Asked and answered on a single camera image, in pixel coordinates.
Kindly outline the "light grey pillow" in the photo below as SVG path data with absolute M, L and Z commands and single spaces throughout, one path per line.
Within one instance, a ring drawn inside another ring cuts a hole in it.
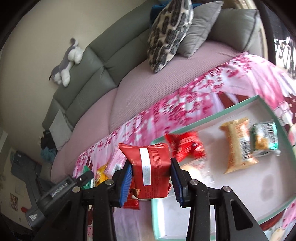
M 62 147 L 70 140 L 72 131 L 69 128 L 61 110 L 57 112 L 49 131 L 58 151 L 62 149 Z

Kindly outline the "yellow cake packet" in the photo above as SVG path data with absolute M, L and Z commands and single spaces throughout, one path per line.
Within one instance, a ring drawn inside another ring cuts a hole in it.
M 107 179 L 109 179 L 110 177 L 105 173 L 105 170 L 108 166 L 108 163 L 102 165 L 101 167 L 99 167 L 96 171 L 96 175 L 95 175 L 95 186 L 97 187 L 99 184 L 103 183 L 104 181 L 106 181 Z

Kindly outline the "green white walnut cake packet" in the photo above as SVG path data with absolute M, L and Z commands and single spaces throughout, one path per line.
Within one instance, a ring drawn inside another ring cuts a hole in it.
M 256 123 L 250 128 L 251 152 L 261 157 L 268 154 L 279 156 L 278 130 L 274 121 Z

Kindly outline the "red gold pastry packet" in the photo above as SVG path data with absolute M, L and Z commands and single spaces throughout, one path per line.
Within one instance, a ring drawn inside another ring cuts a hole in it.
M 134 179 L 132 179 L 130 189 L 129 189 L 129 194 L 126 202 L 123 205 L 123 208 L 140 210 L 139 200 L 137 198 L 138 193 L 139 193 L 139 190 L 135 188 Z

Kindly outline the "teal cloth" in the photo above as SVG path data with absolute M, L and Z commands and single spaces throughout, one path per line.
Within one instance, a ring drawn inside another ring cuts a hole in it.
M 53 163 L 55 160 L 55 157 L 57 155 L 57 149 L 49 149 L 48 147 L 45 147 L 41 150 L 41 157 L 46 163 Z

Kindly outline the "pink wafer packet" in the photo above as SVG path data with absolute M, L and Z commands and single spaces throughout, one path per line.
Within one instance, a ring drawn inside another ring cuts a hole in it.
M 126 157 L 120 149 L 116 149 L 111 159 L 108 161 L 104 173 L 111 178 L 115 171 L 121 170 L 125 165 Z

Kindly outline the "beige orange biscuit packet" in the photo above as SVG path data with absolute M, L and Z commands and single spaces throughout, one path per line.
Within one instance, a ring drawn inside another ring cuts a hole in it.
M 246 169 L 258 163 L 251 153 L 249 118 L 231 120 L 220 126 L 229 144 L 227 169 L 224 174 Z

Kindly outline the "green stick snack packet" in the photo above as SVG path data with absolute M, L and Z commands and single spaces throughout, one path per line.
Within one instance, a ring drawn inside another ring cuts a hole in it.
M 94 173 L 88 166 L 83 167 L 81 184 L 83 190 L 95 187 Z

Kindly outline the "grey sofa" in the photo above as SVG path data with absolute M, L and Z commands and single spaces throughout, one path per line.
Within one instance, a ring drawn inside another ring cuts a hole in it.
M 149 13 L 156 4 L 156 1 L 145 1 L 116 21 L 86 47 L 91 48 L 99 58 L 103 68 L 108 71 L 115 86 L 118 86 L 127 73 L 138 66 L 139 63 L 147 61 L 147 39 L 150 33 Z M 261 20 L 259 11 L 256 9 L 237 8 L 233 2 L 225 1 L 220 15 L 206 41 L 226 44 L 238 53 L 247 51 L 252 54 L 261 55 L 260 37 Z M 70 70 L 71 81 L 73 80 L 72 69 Z M 67 87 L 78 91 L 79 85 L 73 85 L 71 81 Z M 67 87 L 61 86 L 55 93 L 58 93 L 59 89 Z M 62 93 L 58 94 L 62 104 L 66 104 L 72 99 L 71 97 L 65 97 Z M 51 102 L 42 123 L 44 129 L 48 129 L 51 126 L 59 110 L 60 108 Z

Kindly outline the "dark clothes pile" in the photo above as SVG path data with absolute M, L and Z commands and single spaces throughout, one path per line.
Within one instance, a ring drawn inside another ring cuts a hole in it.
M 45 148 L 48 148 L 50 150 L 56 149 L 56 145 L 54 143 L 54 140 L 50 131 L 47 131 L 47 130 L 43 131 L 43 137 L 41 137 L 40 146 L 42 150 L 44 150 Z

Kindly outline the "clear white bun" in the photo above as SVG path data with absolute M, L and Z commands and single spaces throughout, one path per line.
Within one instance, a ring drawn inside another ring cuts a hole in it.
M 185 160 L 180 162 L 180 167 L 182 170 L 188 171 L 192 179 L 197 179 L 206 186 L 214 184 L 214 178 L 206 157 L 198 159 L 185 158 Z

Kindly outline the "red heart snack packet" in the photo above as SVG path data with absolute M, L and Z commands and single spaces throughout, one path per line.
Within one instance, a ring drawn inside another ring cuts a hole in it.
M 206 157 L 204 145 L 196 131 L 181 134 L 168 133 L 165 139 L 171 148 L 173 158 L 179 163 L 187 157 L 194 159 Z

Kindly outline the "black white patterned pillow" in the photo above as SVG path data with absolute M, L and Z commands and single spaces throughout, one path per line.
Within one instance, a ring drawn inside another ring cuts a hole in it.
M 153 73 L 175 56 L 193 20 L 191 1 L 170 1 L 158 14 L 148 37 L 147 59 Z

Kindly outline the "red foil box packet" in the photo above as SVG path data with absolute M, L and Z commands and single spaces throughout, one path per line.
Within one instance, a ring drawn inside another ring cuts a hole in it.
M 136 147 L 120 143 L 132 164 L 133 195 L 138 199 L 165 198 L 170 191 L 170 150 L 167 144 Z

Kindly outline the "teal white tray box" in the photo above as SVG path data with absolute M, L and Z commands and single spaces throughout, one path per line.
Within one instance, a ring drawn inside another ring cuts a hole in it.
M 154 140 L 175 154 L 171 191 L 152 200 L 156 240 L 290 240 L 295 152 L 285 125 L 255 96 Z

